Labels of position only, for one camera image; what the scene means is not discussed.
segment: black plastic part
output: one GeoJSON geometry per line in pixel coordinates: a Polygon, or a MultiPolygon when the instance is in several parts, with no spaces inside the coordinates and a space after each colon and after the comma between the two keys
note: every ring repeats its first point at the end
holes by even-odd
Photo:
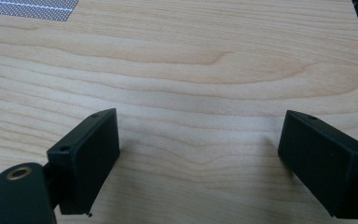
{"type": "Polygon", "coordinates": [[[0,223],[56,223],[41,165],[24,163],[0,174],[0,223]]]}
{"type": "Polygon", "coordinates": [[[83,120],[48,150],[53,193],[59,191],[62,214],[88,214],[120,154],[115,109],[83,120]]]}
{"type": "Polygon", "coordinates": [[[358,141],[307,114],[287,111],[279,156],[329,214],[358,218],[358,141]]]}

